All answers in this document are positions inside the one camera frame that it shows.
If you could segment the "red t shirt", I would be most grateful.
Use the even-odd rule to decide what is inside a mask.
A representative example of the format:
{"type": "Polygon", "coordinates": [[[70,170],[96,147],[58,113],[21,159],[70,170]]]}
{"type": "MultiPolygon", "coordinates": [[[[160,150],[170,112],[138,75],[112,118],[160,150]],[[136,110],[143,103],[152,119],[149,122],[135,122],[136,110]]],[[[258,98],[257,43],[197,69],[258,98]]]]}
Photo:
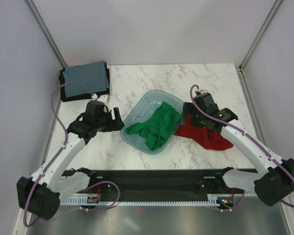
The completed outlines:
{"type": "Polygon", "coordinates": [[[206,150],[224,151],[234,146],[218,132],[208,128],[198,128],[191,125],[180,125],[175,132],[175,135],[192,139],[206,150]]]}

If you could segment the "clear teal plastic bin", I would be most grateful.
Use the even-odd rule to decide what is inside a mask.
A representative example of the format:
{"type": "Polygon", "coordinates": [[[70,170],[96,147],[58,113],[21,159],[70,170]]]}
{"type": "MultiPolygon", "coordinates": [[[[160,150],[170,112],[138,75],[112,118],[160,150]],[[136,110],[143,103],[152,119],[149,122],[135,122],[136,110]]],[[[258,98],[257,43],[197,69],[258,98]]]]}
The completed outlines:
{"type": "Polygon", "coordinates": [[[148,149],[148,147],[145,144],[146,139],[136,134],[128,135],[125,132],[125,129],[130,125],[135,124],[137,122],[145,122],[148,119],[150,119],[152,114],[158,107],[160,107],[162,102],[170,104],[182,115],[184,102],[178,97],[161,90],[151,90],[145,93],[124,121],[124,128],[121,130],[121,137],[127,144],[150,155],[158,154],[166,148],[166,146],[174,136],[175,132],[177,131],[178,127],[180,126],[182,118],[177,124],[175,132],[169,137],[166,144],[156,151],[151,151],[148,149]]]}

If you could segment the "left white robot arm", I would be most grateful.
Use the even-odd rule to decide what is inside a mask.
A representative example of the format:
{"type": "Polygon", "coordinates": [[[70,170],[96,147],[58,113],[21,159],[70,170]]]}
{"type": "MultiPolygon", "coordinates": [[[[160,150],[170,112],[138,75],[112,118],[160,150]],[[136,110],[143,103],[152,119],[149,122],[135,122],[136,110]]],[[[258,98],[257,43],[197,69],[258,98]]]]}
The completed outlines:
{"type": "Polygon", "coordinates": [[[117,107],[110,110],[104,102],[89,101],[80,114],[65,129],[65,138],[54,157],[47,160],[30,177],[17,182],[19,207],[44,220],[50,220],[61,203],[81,190],[94,192],[98,181],[95,172],[78,169],[73,176],[61,176],[74,157],[96,136],[98,132],[120,131],[124,127],[117,107]]]}

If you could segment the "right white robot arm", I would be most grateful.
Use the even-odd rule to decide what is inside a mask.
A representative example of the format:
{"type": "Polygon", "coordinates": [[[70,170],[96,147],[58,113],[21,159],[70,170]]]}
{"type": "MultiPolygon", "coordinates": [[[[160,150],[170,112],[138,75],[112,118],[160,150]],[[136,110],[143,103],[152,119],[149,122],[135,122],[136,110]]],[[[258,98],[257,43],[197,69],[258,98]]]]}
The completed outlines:
{"type": "Polygon", "coordinates": [[[268,206],[273,206],[294,192],[294,159],[283,159],[249,134],[228,108],[219,109],[210,93],[197,92],[191,102],[183,104],[182,125],[216,131],[232,143],[254,166],[255,173],[227,167],[214,182],[219,192],[231,188],[256,193],[268,206]]]}

